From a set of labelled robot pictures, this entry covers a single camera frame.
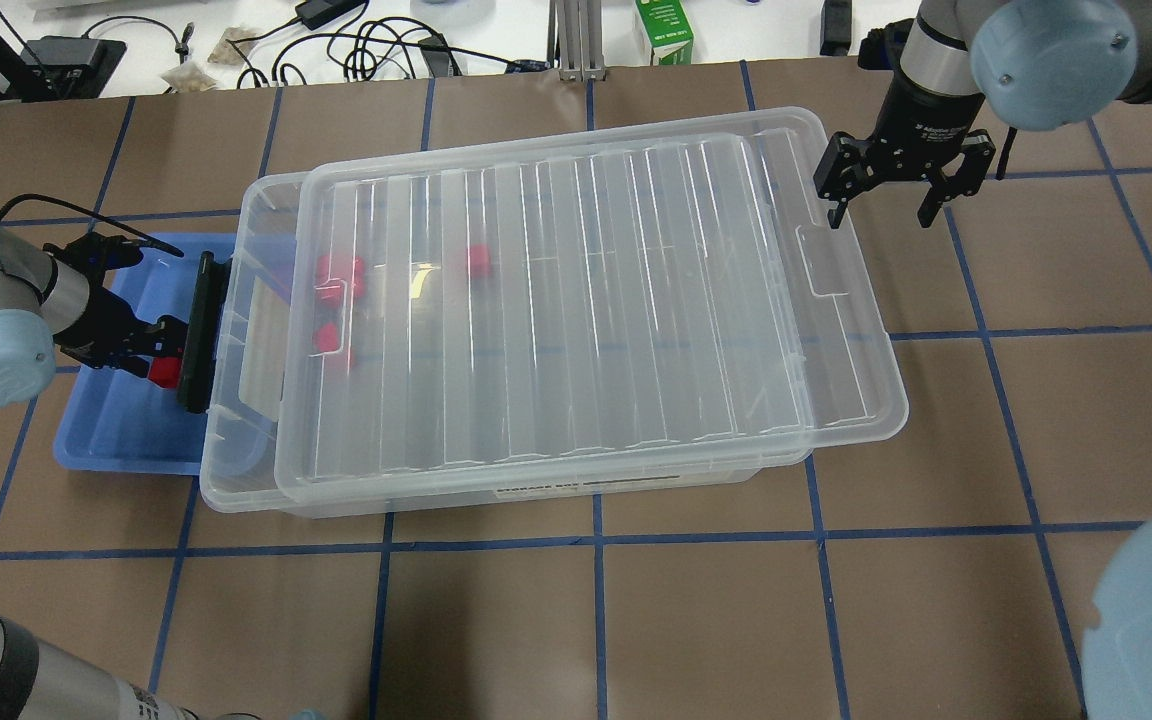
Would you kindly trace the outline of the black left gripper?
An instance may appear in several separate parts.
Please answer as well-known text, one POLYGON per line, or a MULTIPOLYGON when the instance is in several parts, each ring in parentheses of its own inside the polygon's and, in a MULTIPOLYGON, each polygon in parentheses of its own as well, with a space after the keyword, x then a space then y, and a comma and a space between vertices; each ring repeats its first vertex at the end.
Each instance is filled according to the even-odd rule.
POLYGON ((61 351, 78 363, 127 373, 179 373, 183 348, 145 356, 143 346, 185 346, 188 324, 162 314, 143 323, 123 297, 65 263, 56 264, 56 311, 68 325, 56 333, 61 351))

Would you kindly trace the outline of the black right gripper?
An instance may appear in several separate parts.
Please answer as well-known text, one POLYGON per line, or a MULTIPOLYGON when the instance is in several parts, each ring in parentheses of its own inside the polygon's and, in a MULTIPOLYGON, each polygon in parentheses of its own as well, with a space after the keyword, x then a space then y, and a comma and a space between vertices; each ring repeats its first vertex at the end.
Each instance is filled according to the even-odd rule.
POLYGON ((937 94, 905 76, 893 76, 872 132, 833 132, 814 169, 814 191, 831 200, 829 228, 844 222, 851 199, 888 182, 929 183, 916 209, 931 228, 948 202, 979 192, 996 154, 986 129, 973 127, 986 96, 937 94))

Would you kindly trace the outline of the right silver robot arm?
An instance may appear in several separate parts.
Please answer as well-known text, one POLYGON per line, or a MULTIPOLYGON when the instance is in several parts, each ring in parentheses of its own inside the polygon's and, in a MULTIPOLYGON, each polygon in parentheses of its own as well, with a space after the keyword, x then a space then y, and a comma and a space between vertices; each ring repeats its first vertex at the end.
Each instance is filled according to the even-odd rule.
MULTIPOLYGON (((1115 101, 1152 104, 1152 1, 923 1, 873 29, 858 65, 890 70, 872 131, 833 132, 814 194, 838 228, 855 197, 922 182, 916 219, 1005 179, 1011 141, 975 129, 990 108, 1011 135, 1048 132, 1115 101)), ((1134 530, 1094 588, 1082 642, 1089 719, 1152 719, 1152 520, 1134 530)))

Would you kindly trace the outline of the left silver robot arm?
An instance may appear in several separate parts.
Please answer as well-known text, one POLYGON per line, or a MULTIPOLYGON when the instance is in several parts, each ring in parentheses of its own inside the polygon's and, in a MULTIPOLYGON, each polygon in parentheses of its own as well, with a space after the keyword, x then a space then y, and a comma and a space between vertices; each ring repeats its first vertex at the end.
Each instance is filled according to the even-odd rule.
MULTIPOLYGON (((143 323, 105 275, 141 264, 147 249, 179 256, 179 247, 122 222, 67 247, 32 245, 3 227, 28 195, 0 209, 0 407, 41 395, 56 356, 84 366, 147 378, 162 359, 180 361, 187 324, 174 316, 143 323)), ((109 670, 41 641, 0 615, 0 719, 191 719, 109 670)))

